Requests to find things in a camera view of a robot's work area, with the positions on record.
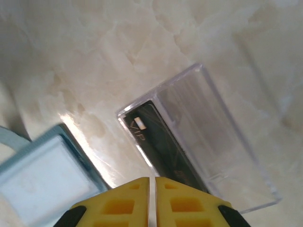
yellow plastic part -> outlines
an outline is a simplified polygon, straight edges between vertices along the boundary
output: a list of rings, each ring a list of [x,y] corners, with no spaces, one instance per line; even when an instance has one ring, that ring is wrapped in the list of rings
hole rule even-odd
[[[87,208],[77,227],[147,227],[149,185],[138,178],[73,205]]]
[[[157,227],[230,227],[218,209],[229,202],[165,177],[156,190]]]

transparent acrylic box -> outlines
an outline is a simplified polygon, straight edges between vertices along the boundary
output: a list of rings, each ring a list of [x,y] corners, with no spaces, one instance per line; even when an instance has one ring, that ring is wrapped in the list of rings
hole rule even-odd
[[[152,101],[207,191],[231,202],[240,213],[277,204],[281,198],[249,142],[237,126],[216,85],[202,64],[194,64],[118,112],[123,128],[158,175],[155,158],[146,154],[139,131],[126,116]],[[137,122],[137,127],[144,122]]]

marble surface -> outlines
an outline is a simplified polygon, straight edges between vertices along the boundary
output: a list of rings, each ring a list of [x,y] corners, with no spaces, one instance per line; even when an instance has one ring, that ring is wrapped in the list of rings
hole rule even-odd
[[[0,0],[0,31],[1,125],[23,121],[14,130],[34,139],[66,123],[113,187],[152,176],[116,111],[203,62],[283,197],[244,217],[302,225],[302,1]],[[0,213],[1,226],[21,226],[3,204]]]

light blue object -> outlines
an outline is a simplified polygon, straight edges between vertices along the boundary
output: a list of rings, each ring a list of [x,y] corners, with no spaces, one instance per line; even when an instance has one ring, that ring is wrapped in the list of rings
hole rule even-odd
[[[1,131],[1,142],[20,151],[0,165],[0,195],[21,222],[43,226],[73,204],[108,186],[64,124],[33,142]]]

black card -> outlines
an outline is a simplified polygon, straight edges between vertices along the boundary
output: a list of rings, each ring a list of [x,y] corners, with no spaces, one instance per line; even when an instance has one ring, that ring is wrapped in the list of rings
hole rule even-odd
[[[209,193],[152,101],[127,113],[124,121],[160,176]]]

